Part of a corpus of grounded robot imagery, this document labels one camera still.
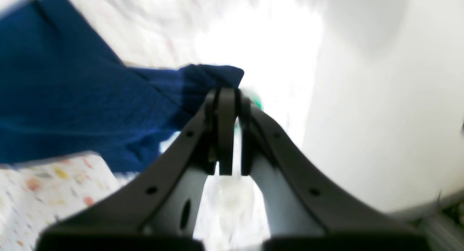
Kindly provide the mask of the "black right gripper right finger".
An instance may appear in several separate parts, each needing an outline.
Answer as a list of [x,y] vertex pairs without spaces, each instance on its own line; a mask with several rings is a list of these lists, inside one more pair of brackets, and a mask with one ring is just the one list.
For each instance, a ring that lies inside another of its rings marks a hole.
[[243,175],[260,188],[270,228],[263,251],[429,251],[412,226],[332,182],[280,125],[241,96]]

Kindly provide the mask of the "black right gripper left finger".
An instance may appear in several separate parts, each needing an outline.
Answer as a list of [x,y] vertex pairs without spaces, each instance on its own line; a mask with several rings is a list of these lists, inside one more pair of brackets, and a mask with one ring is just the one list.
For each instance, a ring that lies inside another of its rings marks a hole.
[[238,90],[211,91],[171,146],[111,196],[47,228],[38,251],[202,251],[192,238],[203,185],[232,175]]

